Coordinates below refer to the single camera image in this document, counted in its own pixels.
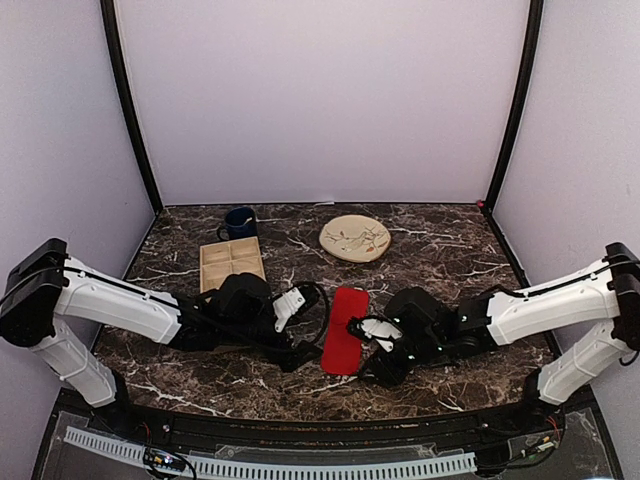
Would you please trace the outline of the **red sock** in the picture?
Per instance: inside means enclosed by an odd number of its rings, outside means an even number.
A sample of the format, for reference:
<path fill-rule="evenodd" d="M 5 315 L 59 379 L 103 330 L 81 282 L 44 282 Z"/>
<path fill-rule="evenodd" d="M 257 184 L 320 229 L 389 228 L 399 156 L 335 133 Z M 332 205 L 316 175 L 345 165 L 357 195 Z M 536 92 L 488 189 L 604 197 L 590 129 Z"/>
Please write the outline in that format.
<path fill-rule="evenodd" d="M 347 376 L 357 372 L 361 341 L 347 331 L 347 326 L 353 318 L 364 317 L 368 306 L 369 294 L 366 291 L 348 287 L 336 290 L 321 358 L 321 368 L 325 373 Z"/>

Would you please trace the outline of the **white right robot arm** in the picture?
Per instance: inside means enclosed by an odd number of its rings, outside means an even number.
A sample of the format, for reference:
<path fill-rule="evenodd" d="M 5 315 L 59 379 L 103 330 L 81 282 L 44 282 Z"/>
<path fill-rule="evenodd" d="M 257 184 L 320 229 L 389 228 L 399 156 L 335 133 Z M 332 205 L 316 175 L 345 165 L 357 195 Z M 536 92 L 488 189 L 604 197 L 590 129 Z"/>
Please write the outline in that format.
<path fill-rule="evenodd" d="M 537 286 L 494 286 L 450 309 L 420 287 L 399 291 L 383 315 L 352 318 L 348 333 L 378 351 L 360 371 L 393 387 L 416 366 L 440 366 L 495 351 L 522 338 L 590 322 L 592 328 L 552 363 L 529 374 L 524 401 L 510 413 L 521 434 L 564 404 L 613 363 L 639 349 L 639 259 L 624 244 L 603 258 Z"/>

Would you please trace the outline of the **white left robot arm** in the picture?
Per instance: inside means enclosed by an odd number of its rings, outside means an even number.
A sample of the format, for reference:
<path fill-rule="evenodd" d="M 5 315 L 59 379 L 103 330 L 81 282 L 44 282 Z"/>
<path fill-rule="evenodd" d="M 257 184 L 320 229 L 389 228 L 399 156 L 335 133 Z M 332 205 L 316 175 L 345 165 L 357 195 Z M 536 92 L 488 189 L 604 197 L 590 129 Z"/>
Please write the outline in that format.
<path fill-rule="evenodd" d="M 71 257 L 65 241 L 52 238 L 14 267 L 1 299 L 1 337 L 31 350 L 101 411 L 120 436 L 141 427 L 129 405 L 124 379 L 101 364 L 68 327 L 68 317 L 141 335 L 183 352 L 248 346 L 283 371 L 296 370 L 321 353 L 320 334 L 294 342 L 286 328 L 316 304 L 330 305 L 324 289 L 301 282 L 275 295 L 253 273 L 228 276 L 219 288 L 196 296 L 172 295 L 106 276 Z"/>

